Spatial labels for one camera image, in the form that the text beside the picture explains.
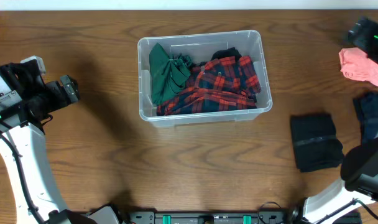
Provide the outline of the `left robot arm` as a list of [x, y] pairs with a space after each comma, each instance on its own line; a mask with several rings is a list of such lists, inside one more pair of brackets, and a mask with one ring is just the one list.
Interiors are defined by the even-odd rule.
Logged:
[[80, 99], [68, 75], [45, 83], [42, 58], [0, 66], [0, 155], [7, 168], [18, 223], [122, 223], [117, 208], [69, 210], [53, 177], [45, 145], [52, 112]]

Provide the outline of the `pink garment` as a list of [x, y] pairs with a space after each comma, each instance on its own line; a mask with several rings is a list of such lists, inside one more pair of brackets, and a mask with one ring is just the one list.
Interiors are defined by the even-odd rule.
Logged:
[[343, 75], [355, 81], [370, 82], [378, 86], [378, 64], [367, 57], [361, 49], [346, 48], [339, 52]]

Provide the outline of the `red plaid flannel shirt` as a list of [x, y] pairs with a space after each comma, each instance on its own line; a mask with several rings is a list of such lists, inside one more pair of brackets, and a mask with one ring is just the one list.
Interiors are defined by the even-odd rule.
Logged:
[[157, 107], [158, 116], [257, 108], [260, 82], [250, 56], [213, 59], [193, 67], [185, 88]]

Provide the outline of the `dark green garment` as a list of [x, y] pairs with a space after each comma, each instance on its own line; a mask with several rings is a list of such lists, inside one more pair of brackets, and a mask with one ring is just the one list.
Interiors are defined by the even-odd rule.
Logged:
[[189, 55], [170, 56], [157, 43], [150, 51], [149, 63], [152, 77], [151, 99], [154, 105], [171, 100], [185, 89], [193, 65]]

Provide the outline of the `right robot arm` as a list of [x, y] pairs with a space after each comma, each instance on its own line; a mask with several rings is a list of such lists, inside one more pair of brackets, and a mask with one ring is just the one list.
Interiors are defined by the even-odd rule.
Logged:
[[378, 221], [369, 205], [378, 202], [378, 104], [366, 94], [354, 100], [362, 125], [374, 125], [376, 133], [351, 149], [343, 158], [340, 178], [321, 193], [308, 197], [288, 215], [289, 223], [333, 223], [347, 213], [364, 207]]

